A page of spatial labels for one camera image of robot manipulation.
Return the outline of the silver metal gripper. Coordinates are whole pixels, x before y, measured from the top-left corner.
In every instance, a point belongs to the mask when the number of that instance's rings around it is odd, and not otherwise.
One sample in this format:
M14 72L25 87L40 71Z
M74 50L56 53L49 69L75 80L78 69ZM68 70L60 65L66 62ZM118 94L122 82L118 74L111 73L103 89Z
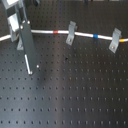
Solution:
M24 50L25 62L29 75L37 68L35 44L31 33L30 21L26 14L26 0L1 0L7 16L11 40L16 40L19 33L17 50Z

